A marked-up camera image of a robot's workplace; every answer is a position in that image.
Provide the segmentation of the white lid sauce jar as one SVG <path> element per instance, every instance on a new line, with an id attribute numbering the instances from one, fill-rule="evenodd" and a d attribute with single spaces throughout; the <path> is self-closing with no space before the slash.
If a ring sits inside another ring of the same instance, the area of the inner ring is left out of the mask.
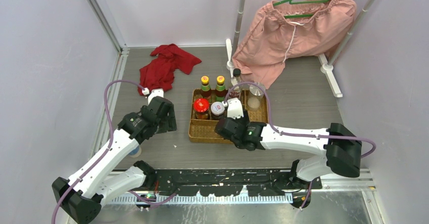
<path id="1" fill-rule="evenodd" d="M 225 117 L 225 106 L 222 102 L 214 102 L 211 107 L 211 116 L 212 120 L 220 120 Z"/>

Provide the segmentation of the red cap bottle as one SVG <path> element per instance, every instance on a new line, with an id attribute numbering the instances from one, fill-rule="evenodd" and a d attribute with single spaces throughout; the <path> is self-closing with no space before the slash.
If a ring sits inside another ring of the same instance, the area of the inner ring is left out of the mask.
<path id="1" fill-rule="evenodd" d="M 193 103 L 196 119 L 209 120 L 210 104 L 207 99 L 199 98 Z"/>

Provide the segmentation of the woven bamboo divided tray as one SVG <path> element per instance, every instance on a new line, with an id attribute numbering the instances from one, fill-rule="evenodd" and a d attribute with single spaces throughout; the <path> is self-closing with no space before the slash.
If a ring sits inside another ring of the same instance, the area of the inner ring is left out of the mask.
<path id="1" fill-rule="evenodd" d="M 262 99 L 261 107 L 256 111 L 250 111 L 247 108 L 247 99 L 248 99 L 249 90 L 242 90 L 241 97 L 239 100 L 243 106 L 243 110 L 248 111 L 250 121 L 264 122 L 269 125 L 269 116 L 268 116 L 268 103 L 266 98 Z M 193 101 L 203 98 L 201 96 L 200 89 L 195 89 L 193 91 Z M 224 140 L 220 135 L 215 132 L 215 126 L 219 120 L 212 120 L 210 118 L 211 110 L 209 108 L 209 120 L 200 120 L 196 119 L 195 111 L 193 109 L 193 104 L 191 106 L 191 119 L 190 119 L 190 128 L 189 128 L 189 139 L 191 142 L 195 143 L 225 143 L 233 144 L 229 140 Z"/>

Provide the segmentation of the clear jar silver lid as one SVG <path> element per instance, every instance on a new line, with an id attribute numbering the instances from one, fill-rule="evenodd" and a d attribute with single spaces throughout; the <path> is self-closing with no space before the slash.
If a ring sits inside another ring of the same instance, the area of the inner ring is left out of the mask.
<path id="1" fill-rule="evenodd" d="M 265 86 L 260 82 L 255 82 L 255 85 L 249 86 L 247 99 L 247 108 L 250 111 L 256 111 L 261 107 L 262 99 L 264 98 Z"/>

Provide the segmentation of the tall soy sauce bottle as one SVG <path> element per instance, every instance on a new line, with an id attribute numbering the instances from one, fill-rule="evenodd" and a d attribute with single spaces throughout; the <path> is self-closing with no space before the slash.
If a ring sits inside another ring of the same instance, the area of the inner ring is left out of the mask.
<path id="1" fill-rule="evenodd" d="M 229 87 L 229 96 L 228 99 L 232 98 L 240 98 L 241 97 L 241 86 L 237 86 L 238 83 L 241 82 L 241 70 L 238 68 L 235 68 L 233 70 L 233 76 L 231 78 L 231 84 Z"/>

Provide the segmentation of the blue label seasoning jar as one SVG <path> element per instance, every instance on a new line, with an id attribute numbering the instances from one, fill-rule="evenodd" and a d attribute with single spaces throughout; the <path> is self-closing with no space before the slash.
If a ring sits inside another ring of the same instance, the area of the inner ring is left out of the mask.
<path id="1" fill-rule="evenodd" d="M 128 155 L 132 158 L 137 158 L 141 155 L 142 149 L 140 146 L 137 146 L 134 150 L 132 150 Z"/>

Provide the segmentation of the yellow cap chili sauce bottle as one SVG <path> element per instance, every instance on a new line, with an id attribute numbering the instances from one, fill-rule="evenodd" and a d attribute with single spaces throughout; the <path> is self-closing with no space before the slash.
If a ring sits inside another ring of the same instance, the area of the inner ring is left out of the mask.
<path id="1" fill-rule="evenodd" d="M 209 84 L 209 77 L 204 75 L 201 77 L 201 96 L 206 99 L 210 104 L 212 103 L 212 91 Z"/>

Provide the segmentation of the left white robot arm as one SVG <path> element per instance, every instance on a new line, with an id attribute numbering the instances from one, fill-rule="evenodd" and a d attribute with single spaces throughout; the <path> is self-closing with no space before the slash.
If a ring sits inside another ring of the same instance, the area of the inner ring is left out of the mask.
<path id="1" fill-rule="evenodd" d="M 52 183 L 59 207 L 76 223 L 90 223 L 112 199 L 135 188 L 153 188 L 156 172 L 144 161 L 137 161 L 115 177 L 108 175 L 143 141 L 157 133 L 175 130 L 174 105 L 161 96 L 151 99 L 139 112 L 125 115 L 109 141 L 80 170 Z"/>

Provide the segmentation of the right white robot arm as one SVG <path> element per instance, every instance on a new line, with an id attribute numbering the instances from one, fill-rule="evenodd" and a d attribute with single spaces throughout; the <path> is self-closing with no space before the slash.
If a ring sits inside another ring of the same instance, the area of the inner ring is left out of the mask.
<path id="1" fill-rule="evenodd" d="M 238 149 L 284 149 L 312 154 L 308 159 L 293 162 L 288 178 L 295 188 L 327 174 L 348 178 L 360 175 L 362 141 L 339 123 L 332 123 L 329 128 L 299 129 L 251 122 L 248 117 L 225 117 L 216 124 L 215 132 Z"/>

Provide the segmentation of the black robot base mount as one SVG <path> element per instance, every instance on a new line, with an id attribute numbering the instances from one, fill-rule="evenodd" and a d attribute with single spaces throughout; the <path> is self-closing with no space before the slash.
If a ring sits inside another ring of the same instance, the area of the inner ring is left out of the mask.
<path id="1" fill-rule="evenodd" d="M 251 200 L 262 197 L 292 197 L 294 207 L 307 207 L 312 190 L 322 188 L 321 179 L 299 180 L 289 169 L 154 169 L 144 161 L 133 164 L 146 175 L 136 189 L 170 197 L 238 197 L 244 193 Z"/>

